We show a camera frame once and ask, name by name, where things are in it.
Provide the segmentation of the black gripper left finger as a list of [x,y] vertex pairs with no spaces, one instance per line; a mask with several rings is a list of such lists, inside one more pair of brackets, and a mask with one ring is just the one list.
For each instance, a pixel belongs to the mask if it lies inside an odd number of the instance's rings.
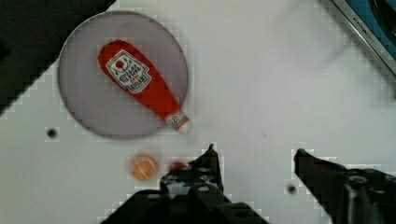
[[101,224],[269,224],[246,203],[223,193],[214,146],[161,178],[160,188],[140,190]]

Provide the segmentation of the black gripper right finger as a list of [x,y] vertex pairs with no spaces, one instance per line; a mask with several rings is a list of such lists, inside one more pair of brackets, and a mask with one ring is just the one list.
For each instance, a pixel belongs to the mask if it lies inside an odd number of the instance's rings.
[[396,224],[396,181],[376,169],[347,169],[300,148],[294,173],[332,224]]

